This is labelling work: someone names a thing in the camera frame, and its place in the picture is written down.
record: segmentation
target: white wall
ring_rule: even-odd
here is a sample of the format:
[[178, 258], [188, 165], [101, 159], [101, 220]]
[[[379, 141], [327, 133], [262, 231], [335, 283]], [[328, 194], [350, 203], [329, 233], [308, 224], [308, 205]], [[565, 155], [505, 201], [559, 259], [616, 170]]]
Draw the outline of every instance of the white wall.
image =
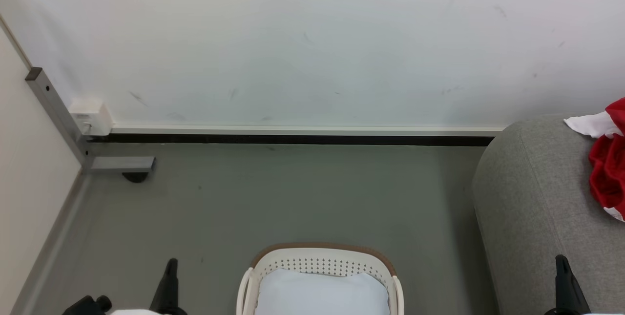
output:
[[0, 29], [0, 314], [9, 314], [80, 164]]
[[625, 0], [0, 0], [118, 126], [506, 126], [625, 96]]

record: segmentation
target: white plastic basket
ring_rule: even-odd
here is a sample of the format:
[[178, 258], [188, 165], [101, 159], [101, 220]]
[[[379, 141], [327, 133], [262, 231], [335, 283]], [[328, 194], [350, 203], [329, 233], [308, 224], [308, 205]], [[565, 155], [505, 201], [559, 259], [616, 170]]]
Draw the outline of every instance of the white plastic basket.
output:
[[241, 279], [236, 315], [253, 315], [263, 277], [277, 269], [346, 277], [368, 273], [386, 287], [391, 315], [404, 315], [404, 293], [391, 262], [373, 249], [333, 243], [283, 243], [260, 252]]

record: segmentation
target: metal bracket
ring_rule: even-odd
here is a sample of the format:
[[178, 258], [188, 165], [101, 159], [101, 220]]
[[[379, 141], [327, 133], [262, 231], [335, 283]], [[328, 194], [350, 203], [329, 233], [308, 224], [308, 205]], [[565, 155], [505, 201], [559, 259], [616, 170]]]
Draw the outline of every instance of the metal bracket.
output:
[[145, 173], [154, 169], [156, 158], [153, 156], [94, 156], [89, 153], [91, 144], [76, 126], [65, 104], [61, 101], [54, 86], [43, 68], [33, 67], [25, 78], [26, 83], [47, 112], [65, 143], [69, 146], [78, 162], [87, 173]]

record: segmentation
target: floor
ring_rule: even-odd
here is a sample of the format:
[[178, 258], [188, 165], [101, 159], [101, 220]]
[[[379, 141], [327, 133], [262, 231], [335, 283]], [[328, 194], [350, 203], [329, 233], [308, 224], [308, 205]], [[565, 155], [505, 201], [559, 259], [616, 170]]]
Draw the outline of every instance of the floor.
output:
[[156, 155], [133, 184], [91, 178], [36, 314], [84, 295], [147, 308], [171, 257], [180, 306], [232, 315], [254, 255], [278, 242], [368, 246], [404, 286], [407, 315], [495, 315], [473, 206], [465, 193], [484, 148], [252, 144], [100, 144]]

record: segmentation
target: electrical outlet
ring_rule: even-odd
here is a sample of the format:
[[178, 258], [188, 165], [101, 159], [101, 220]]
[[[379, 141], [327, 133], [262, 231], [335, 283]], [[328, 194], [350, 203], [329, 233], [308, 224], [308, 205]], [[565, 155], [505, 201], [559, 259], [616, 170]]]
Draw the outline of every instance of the electrical outlet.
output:
[[99, 99], [78, 99], [69, 107], [69, 113], [83, 135], [111, 133], [111, 115]]

